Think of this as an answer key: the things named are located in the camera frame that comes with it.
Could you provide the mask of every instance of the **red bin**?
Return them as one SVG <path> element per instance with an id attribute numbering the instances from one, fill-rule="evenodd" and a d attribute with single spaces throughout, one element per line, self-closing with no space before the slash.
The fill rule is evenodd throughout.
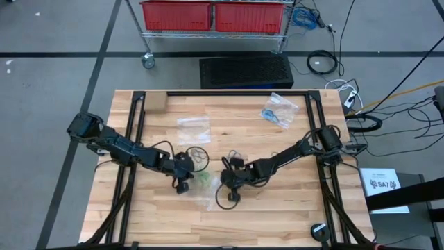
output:
<path id="1" fill-rule="evenodd" d="M 216 30 L 279 33 L 281 3 L 216 3 Z"/>
<path id="2" fill-rule="evenodd" d="M 208 31 L 211 5 L 209 2 L 145 1 L 145 26 L 152 31 Z"/>

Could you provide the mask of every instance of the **metal wire rack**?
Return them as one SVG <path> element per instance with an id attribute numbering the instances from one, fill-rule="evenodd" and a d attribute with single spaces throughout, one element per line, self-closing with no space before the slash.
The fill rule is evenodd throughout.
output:
<path id="1" fill-rule="evenodd" d="M 179 0 L 179 1 L 208 1 L 208 0 Z M 273 53 L 282 53 L 284 45 L 288 39 L 287 33 L 289 31 L 291 18 L 297 0 L 209 0 L 211 2 L 248 2 L 248 3 L 285 3 L 291 4 L 291 11 L 287 15 L 287 22 L 283 30 L 279 34 L 268 33 L 249 33 L 249 32 L 218 32 L 214 27 L 210 31 L 143 31 L 139 21 L 137 21 L 133 7 L 130 0 L 125 0 L 125 3 L 130 11 L 131 17 L 136 25 L 139 36 L 142 39 L 146 53 L 142 56 L 142 65 L 146 69 L 151 69 L 155 66 L 153 53 L 148 44 L 147 38 L 225 38 L 225 39 L 256 39 L 256 40 L 276 40 L 277 50 Z"/>

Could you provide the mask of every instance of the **plastic bag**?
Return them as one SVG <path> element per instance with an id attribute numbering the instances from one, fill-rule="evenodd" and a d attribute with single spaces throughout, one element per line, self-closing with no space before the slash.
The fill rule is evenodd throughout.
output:
<path id="1" fill-rule="evenodd" d="M 298 111 L 299 107 L 297 105 L 273 92 L 265 103 L 261 116 L 282 128 L 288 129 Z"/>
<path id="2" fill-rule="evenodd" d="M 209 117 L 178 119 L 179 145 L 196 145 L 211 142 Z"/>
<path id="3" fill-rule="evenodd" d="M 194 178 L 188 180 L 188 196 L 198 204 L 205 207 L 206 211 L 211 211 L 214 207 L 217 188 L 221 182 L 219 178 L 209 172 L 202 171 L 193 173 Z"/>

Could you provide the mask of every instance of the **butcher block tabletop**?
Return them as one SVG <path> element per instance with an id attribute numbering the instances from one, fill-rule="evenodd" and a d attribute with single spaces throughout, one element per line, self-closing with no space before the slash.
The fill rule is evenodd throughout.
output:
<path id="1" fill-rule="evenodd" d="M 338 126 L 341 140 L 349 141 L 338 92 L 319 92 L 327 124 Z M 132 94 L 132 90 L 116 90 L 112 100 L 108 126 L 122 135 L 126 130 Z M 288 129 L 280 128 L 260 116 L 268 96 L 170 96 L 165 113 L 146 113 L 142 143 L 147 147 L 168 140 L 176 153 L 185 151 L 189 146 L 178 145 L 178 119 L 209 117 L 211 142 L 201 146 L 210 156 L 206 177 L 217 178 L 224 168 L 221 157 L 227 156 L 231 150 L 239 152 L 246 163 L 269 158 L 274 152 L 294 145 L 310 130 L 304 97 L 284 98 L 299 107 Z M 319 126 L 314 102 L 312 105 Z M 139 110 L 140 105 L 135 114 L 132 140 L 135 139 Z M 165 144 L 159 145 L 159 148 L 170 151 Z M 347 163 L 356 164 L 352 158 L 343 157 Z M 110 160 L 110 157 L 100 157 L 99 163 L 106 160 Z M 90 238 L 108 215 L 117 170 L 118 166 L 112 162 L 97 169 L 79 242 Z M 357 170 L 339 165 L 337 175 L 345 211 L 362 233 L 372 240 L 372 225 Z M 156 247 L 321 245 L 312 239 L 309 232 L 313 224 L 326 222 L 314 156 L 301 158 L 280 168 L 264 187 L 243 186 L 239 189 L 241 201 L 233 210 L 219 208 L 214 202 L 211 188 L 200 192 L 192 190 L 190 183 L 188 193 L 177 195 L 171 182 L 170 176 L 137 166 L 126 245 L 131 245 L 133 241 L 138 241 L 140 246 Z M 227 195 L 228 190 L 223 187 L 218 195 L 223 206 L 232 205 Z M 333 215 L 338 241 L 341 242 L 339 218 L 335 212 Z M 117 217 L 117 225 L 120 225 L 120 221 L 121 215 Z M 119 226 L 116 226 L 114 241 L 117 241 L 118 233 Z"/>

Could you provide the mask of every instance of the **floor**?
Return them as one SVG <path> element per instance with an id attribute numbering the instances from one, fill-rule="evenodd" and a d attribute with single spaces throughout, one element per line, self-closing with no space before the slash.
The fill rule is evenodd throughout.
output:
<path id="1" fill-rule="evenodd" d="M 142 20 L 138 1 L 131 2 Z M 310 0 L 302 2 L 313 6 Z M 351 2 L 316 0 L 324 21 L 337 31 L 336 49 Z M 442 36 L 441 5 L 444 0 L 356 1 L 343 37 L 342 78 L 358 80 L 364 103 L 384 97 Z M 301 32 L 301 28 L 291 27 L 289 34 Z M 115 89 L 199 88 L 200 57 L 227 55 L 224 51 L 270 51 L 277 48 L 277 43 L 158 39 L 151 41 L 151 48 L 156 66 L 147 71 L 139 59 L 144 46 L 122 0 L 0 1 L 0 141 L 4 146 L 0 151 L 0 249 L 34 249 L 46 242 L 48 247 L 77 243 L 97 160 L 85 147 L 70 144 L 65 133 L 79 110 L 108 117 Z M 326 30 L 292 36 L 286 53 L 305 73 L 307 52 L 316 49 L 332 50 L 332 39 Z M 194 51 L 206 53 L 175 53 Z M 318 67 L 327 67 L 325 60 L 317 60 Z M 444 43 L 400 90 L 441 80 L 442 65 Z M 293 77 L 293 88 L 324 88 L 326 83 L 318 76 L 296 70 Z M 336 78 L 336 73 L 326 77 Z M 432 92 L 433 88 L 427 88 L 387 101 L 386 105 L 417 102 Z M 438 117 L 433 107 L 424 110 L 432 119 Z M 374 134 L 421 126 L 426 124 L 399 114 Z M 441 126 L 432 130 L 431 133 L 443 132 Z M 414 139 L 415 135 L 370 137 L 370 151 L 380 154 L 419 149 L 437 139 Z M 395 168 L 424 174 L 426 180 L 432 180 L 444 176 L 438 153 L 442 146 L 441 141 L 421 152 L 387 157 L 364 152 L 359 156 L 360 167 Z M 76 153 L 70 158 L 65 157 L 67 152 Z M 64 192 L 54 193 L 57 184 L 59 191 L 63 188 L 64 181 Z M 53 195 L 51 207 L 59 207 L 58 212 L 48 212 Z M 433 205 L 443 207 L 444 203 Z M 381 243 L 399 239 L 396 233 L 378 236 Z M 425 237 L 396 246 L 431 249 Z"/>

